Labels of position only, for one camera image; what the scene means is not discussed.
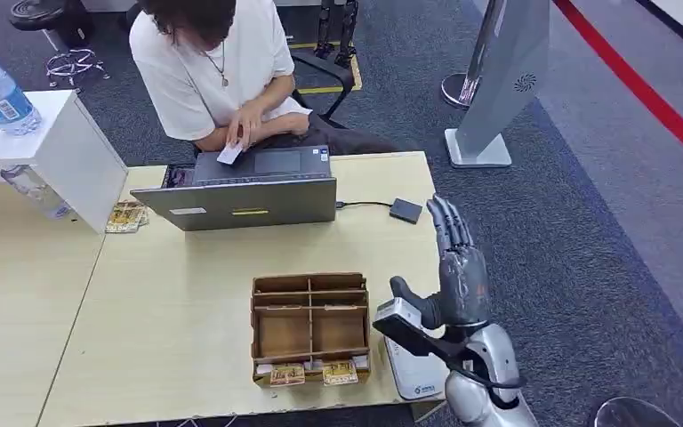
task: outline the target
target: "laptop touchpad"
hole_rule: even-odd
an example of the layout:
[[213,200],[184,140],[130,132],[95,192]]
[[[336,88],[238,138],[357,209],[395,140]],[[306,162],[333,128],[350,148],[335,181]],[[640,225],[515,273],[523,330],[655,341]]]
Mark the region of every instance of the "laptop touchpad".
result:
[[255,173],[291,173],[301,168],[300,151],[261,151],[255,154]]

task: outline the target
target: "cardboard box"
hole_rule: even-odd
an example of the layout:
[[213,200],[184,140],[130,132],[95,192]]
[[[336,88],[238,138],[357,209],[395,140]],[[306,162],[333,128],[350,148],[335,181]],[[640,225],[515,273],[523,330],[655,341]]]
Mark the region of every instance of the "cardboard box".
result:
[[271,367],[302,363],[305,380],[323,381],[323,361],[353,359],[370,375],[368,295],[359,273],[253,281],[253,380],[269,386]]

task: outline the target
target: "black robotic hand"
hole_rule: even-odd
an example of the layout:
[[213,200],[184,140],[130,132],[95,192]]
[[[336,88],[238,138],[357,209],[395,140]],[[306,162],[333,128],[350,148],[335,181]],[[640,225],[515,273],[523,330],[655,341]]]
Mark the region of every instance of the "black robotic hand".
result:
[[422,314],[428,329],[447,326],[477,326],[489,316],[486,261],[472,244],[470,232],[454,205],[434,194],[428,200],[438,242],[440,291],[421,298],[406,281],[391,278],[391,292],[412,304]]

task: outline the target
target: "card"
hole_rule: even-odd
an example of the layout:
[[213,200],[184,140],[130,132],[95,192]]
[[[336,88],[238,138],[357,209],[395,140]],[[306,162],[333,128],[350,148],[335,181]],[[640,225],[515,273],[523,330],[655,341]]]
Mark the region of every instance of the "card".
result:
[[106,224],[107,233],[134,233],[147,224],[148,208],[140,202],[118,202]]
[[274,365],[271,371],[270,386],[297,385],[305,383],[305,368],[302,363]]
[[241,152],[242,141],[234,145],[227,145],[226,147],[224,147],[224,149],[221,151],[216,160],[218,160],[219,163],[223,163],[224,165],[232,165],[234,164],[234,161],[237,160],[237,156],[239,156]]
[[358,371],[352,360],[323,362],[323,385],[354,384],[358,381]]

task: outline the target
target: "hair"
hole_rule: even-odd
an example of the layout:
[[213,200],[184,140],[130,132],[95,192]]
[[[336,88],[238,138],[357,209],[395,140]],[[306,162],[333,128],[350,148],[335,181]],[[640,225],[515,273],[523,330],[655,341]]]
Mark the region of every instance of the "hair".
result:
[[208,43],[220,43],[229,34],[237,0],[138,0],[161,33],[177,43],[177,30],[194,31]]

